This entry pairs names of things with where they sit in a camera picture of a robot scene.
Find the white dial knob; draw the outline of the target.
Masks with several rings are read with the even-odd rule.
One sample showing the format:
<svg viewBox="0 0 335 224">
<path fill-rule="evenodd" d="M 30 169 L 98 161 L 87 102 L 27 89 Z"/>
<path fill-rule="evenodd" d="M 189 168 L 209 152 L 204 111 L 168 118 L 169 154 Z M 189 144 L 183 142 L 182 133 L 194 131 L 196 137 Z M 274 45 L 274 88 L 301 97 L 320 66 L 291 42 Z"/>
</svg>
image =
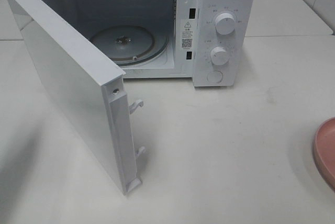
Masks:
<svg viewBox="0 0 335 224">
<path fill-rule="evenodd" d="M 215 29 L 220 35 L 228 35 L 235 30 L 236 17 L 230 11 L 218 14 L 215 19 Z"/>
<path fill-rule="evenodd" d="M 230 54 L 224 47 L 215 47 L 210 52 L 210 59 L 213 65 L 222 66 L 229 61 Z"/>
</svg>

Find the glass microwave turntable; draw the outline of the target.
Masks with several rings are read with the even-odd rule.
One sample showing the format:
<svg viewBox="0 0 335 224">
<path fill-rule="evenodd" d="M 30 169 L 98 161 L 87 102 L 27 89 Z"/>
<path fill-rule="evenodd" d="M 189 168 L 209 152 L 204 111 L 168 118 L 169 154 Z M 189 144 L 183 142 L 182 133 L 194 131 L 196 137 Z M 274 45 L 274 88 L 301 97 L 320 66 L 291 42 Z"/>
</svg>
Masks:
<svg viewBox="0 0 335 224">
<path fill-rule="evenodd" d="M 112 26 L 91 37 L 90 42 L 118 66 L 149 61 L 169 43 L 165 33 L 134 25 Z"/>
</svg>

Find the white microwave door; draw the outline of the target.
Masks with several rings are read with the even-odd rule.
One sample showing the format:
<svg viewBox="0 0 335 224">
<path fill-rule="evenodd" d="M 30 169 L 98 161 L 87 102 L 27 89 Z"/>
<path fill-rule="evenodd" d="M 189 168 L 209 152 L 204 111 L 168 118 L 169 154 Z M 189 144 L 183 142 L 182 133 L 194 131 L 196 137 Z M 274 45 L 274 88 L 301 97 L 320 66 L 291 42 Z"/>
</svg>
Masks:
<svg viewBox="0 0 335 224">
<path fill-rule="evenodd" d="M 140 185 L 125 72 L 42 0 L 8 0 L 38 76 L 108 175 L 127 194 Z"/>
</svg>

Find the round white door button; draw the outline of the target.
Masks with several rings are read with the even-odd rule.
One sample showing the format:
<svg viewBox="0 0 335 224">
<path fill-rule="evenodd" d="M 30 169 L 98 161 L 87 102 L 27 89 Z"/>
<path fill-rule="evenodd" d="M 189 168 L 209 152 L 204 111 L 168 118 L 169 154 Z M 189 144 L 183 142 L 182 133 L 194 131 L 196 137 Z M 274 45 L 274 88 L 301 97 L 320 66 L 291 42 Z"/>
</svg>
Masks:
<svg viewBox="0 0 335 224">
<path fill-rule="evenodd" d="M 207 74 L 207 81 L 209 83 L 218 84 L 223 80 L 223 74 L 220 71 L 211 71 Z"/>
</svg>

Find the white microwave oven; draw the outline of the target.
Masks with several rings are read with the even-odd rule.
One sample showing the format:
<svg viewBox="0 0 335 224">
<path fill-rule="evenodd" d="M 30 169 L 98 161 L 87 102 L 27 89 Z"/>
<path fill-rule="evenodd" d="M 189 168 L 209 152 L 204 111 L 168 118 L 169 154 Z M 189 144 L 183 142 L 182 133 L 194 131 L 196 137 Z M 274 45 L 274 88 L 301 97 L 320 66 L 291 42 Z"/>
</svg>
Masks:
<svg viewBox="0 0 335 224">
<path fill-rule="evenodd" d="M 141 26 L 165 33 L 169 43 L 157 57 L 118 66 L 123 79 L 191 78 L 194 86 L 231 86 L 253 0 L 42 0 L 89 42 L 98 32 L 120 25 Z M 216 32 L 214 19 L 225 11 L 236 17 L 235 30 Z M 210 52 L 224 47 L 230 54 L 222 66 L 213 65 Z M 209 83 L 207 74 L 220 71 L 223 80 Z"/>
</svg>

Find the pink round plate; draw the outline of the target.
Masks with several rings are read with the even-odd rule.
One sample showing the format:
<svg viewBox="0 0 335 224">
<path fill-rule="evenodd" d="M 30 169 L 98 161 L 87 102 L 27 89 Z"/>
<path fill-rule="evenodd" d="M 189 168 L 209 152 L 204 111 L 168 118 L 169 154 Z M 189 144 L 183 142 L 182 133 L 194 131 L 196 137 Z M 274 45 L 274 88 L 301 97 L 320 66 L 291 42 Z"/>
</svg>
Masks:
<svg viewBox="0 0 335 224">
<path fill-rule="evenodd" d="M 334 191 L 334 117 L 317 129 L 312 151 L 320 175 Z"/>
</svg>

